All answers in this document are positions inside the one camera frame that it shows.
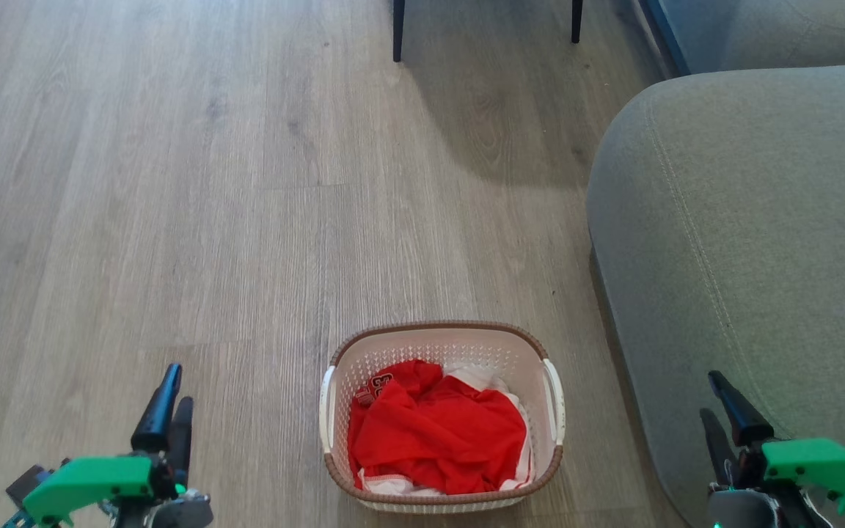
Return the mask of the white laundry basket brown rim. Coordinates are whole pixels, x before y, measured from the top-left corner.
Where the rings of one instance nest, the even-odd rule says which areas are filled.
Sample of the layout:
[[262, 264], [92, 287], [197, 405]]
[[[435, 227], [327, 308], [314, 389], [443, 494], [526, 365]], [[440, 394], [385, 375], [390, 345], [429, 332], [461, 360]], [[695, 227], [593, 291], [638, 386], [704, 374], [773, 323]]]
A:
[[[410, 359], [443, 367], [476, 365], [506, 383], [525, 411], [535, 472], [529, 485], [492, 494], [405, 498], [356, 488], [346, 445], [350, 399], [372, 374]], [[353, 335], [332, 355], [320, 388], [318, 430], [326, 470], [363, 507], [409, 515], [478, 513], [523, 501], [554, 477], [563, 457], [566, 397], [549, 354], [517, 326], [465, 320], [410, 322]]]

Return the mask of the grey sofa cushion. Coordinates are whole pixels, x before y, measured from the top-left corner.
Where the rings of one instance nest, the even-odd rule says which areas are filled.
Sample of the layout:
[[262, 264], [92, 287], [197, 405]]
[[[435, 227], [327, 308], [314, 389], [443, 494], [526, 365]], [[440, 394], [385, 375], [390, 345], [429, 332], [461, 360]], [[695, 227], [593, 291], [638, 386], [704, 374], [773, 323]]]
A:
[[683, 74], [845, 65], [845, 0], [648, 0]]

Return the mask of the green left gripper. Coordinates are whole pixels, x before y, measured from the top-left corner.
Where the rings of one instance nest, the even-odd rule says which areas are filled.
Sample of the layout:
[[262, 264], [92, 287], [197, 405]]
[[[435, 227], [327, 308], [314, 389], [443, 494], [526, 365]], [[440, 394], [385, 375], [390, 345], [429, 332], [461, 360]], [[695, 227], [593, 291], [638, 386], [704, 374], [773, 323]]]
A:
[[131, 449], [141, 452], [70, 459], [34, 485], [21, 501], [34, 524], [74, 526], [74, 513], [104, 505], [112, 526], [144, 526], [187, 491], [194, 398], [175, 408], [182, 372], [181, 364], [168, 364], [145, 406], [131, 435]]

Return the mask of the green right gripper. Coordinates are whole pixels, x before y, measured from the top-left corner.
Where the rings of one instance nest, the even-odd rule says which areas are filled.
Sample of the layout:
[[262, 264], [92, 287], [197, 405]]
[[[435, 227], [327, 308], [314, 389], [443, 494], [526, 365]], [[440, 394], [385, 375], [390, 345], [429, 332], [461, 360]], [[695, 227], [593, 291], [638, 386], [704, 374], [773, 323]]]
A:
[[708, 373], [710, 387], [730, 421], [739, 461], [717, 415], [700, 409], [715, 484], [761, 492], [775, 506], [775, 518], [814, 518], [808, 492], [821, 489], [845, 516], [845, 447], [826, 438], [777, 440], [775, 429], [720, 371]]

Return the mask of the grey fabric sofa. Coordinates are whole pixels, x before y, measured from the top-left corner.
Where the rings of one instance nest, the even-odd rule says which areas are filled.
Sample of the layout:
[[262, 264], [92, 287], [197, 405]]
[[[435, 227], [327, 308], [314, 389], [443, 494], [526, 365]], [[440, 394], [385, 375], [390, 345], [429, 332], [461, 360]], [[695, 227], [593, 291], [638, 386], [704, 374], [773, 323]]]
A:
[[657, 477], [710, 524], [718, 370], [781, 438], [845, 445], [845, 65], [648, 87], [604, 134], [591, 247]]

